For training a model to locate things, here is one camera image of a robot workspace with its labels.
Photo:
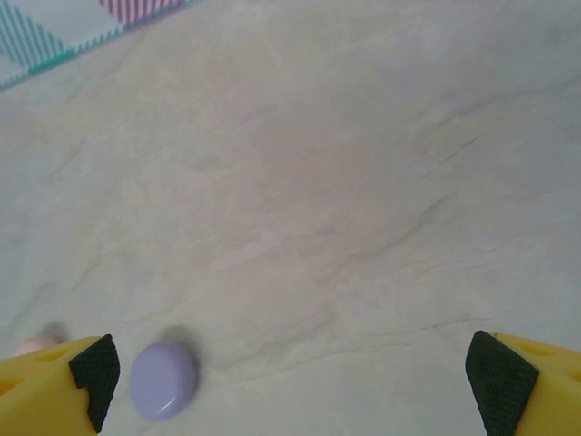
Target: purple pebble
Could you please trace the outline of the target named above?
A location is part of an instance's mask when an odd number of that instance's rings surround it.
[[[173,342],[158,342],[140,352],[129,379],[135,408],[154,421],[167,420],[182,411],[197,385],[192,356]]]

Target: pink pebble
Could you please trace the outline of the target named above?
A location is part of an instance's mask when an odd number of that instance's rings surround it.
[[[23,354],[28,354],[29,352],[39,352],[45,348],[54,347],[57,344],[58,342],[53,338],[37,336],[35,338],[24,341],[10,357],[22,356]]]

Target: marble floor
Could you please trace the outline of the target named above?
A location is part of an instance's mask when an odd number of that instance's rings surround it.
[[[105,436],[484,435],[474,331],[581,349],[580,17],[205,0],[0,94],[0,355],[111,333]]]

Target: black rubber pad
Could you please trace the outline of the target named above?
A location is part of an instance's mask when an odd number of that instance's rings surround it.
[[[538,369],[486,332],[476,332],[466,374],[488,436],[513,436],[535,389]]]
[[[77,388],[89,391],[87,414],[95,431],[101,432],[121,373],[113,336],[105,335],[69,361]]]

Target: striped fabric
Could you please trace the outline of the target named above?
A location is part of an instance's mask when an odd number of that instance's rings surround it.
[[[0,91],[195,0],[0,0]]]

